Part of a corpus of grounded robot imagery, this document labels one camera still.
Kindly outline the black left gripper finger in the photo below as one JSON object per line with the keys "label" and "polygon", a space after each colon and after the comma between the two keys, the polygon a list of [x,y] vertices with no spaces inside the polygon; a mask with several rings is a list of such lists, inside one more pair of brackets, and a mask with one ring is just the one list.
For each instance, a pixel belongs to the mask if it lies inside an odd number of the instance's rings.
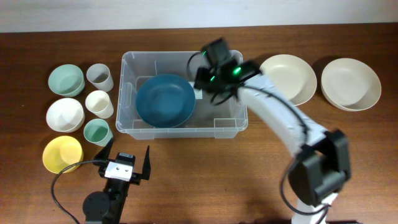
{"label": "black left gripper finger", "polygon": [[142,166],[142,175],[141,179],[143,180],[149,180],[150,179],[150,173],[151,173],[151,165],[150,165],[150,146],[147,147],[146,149],[146,154],[144,158],[144,163]]}
{"label": "black left gripper finger", "polygon": [[106,161],[109,157],[109,154],[111,152],[111,148],[113,146],[113,142],[114,142],[114,138],[111,138],[109,140],[109,142],[105,145],[105,147],[100,150],[99,153],[97,153],[97,155],[95,155],[94,160],[102,160],[102,161]]}

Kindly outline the white small bowl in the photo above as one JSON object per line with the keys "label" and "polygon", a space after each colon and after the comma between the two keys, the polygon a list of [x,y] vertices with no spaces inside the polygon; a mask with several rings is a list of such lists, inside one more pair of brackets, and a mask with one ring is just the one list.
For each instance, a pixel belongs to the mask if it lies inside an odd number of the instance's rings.
{"label": "white small bowl", "polygon": [[62,98],[54,102],[46,114],[47,125],[54,131],[72,133],[79,129],[85,120],[81,103],[73,98]]}

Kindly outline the blue bowl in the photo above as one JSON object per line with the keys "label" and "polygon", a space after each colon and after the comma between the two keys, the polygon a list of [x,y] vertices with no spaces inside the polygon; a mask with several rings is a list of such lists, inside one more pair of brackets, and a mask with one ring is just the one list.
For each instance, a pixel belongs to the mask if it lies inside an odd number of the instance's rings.
{"label": "blue bowl", "polygon": [[195,94],[188,81],[160,74],[145,81],[136,95],[136,111],[156,128],[174,128],[186,122],[195,109]]}

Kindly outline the cream bowl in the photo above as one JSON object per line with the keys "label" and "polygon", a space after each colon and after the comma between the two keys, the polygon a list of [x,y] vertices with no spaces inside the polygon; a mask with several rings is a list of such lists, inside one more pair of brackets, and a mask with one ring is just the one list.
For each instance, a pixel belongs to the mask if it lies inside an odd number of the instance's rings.
{"label": "cream bowl", "polygon": [[260,69],[294,105],[306,103],[317,90],[317,77],[313,68],[297,56],[272,56],[261,64]]}
{"label": "cream bowl", "polygon": [[345,111],[363,111],[380,99],[382,86],[376,72],[352,58],[339,58],[322,71],[321,89],[326,100]]}

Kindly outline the green small bowl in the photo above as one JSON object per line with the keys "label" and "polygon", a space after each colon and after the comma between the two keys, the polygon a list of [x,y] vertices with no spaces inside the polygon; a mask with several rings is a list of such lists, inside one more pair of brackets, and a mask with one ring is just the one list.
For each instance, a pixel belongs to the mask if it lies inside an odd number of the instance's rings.
{"label": "green small bowl", "polygon": [[54,69],[48,79],[52,92],[64,97],[79,95],[85,87],[82,70],[73,64],[65,64]]}

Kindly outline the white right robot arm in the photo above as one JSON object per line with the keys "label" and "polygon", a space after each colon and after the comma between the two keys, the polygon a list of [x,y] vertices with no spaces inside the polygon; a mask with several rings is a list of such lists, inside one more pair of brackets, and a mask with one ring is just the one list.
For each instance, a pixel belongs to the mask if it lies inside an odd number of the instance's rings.
{"label": "white right robot arm", "polygon": [[294,106],[262,73],[259,65],[239,62],[223,38],[199,51],[209,64],[199,67],[194,87],[213,98],[234,97],[253,111],[284,143],[292,161],[279,184],[282,200],[295,214],[292,223],[325,223],[333,201],[351,178],[349,141],[328,131]]}

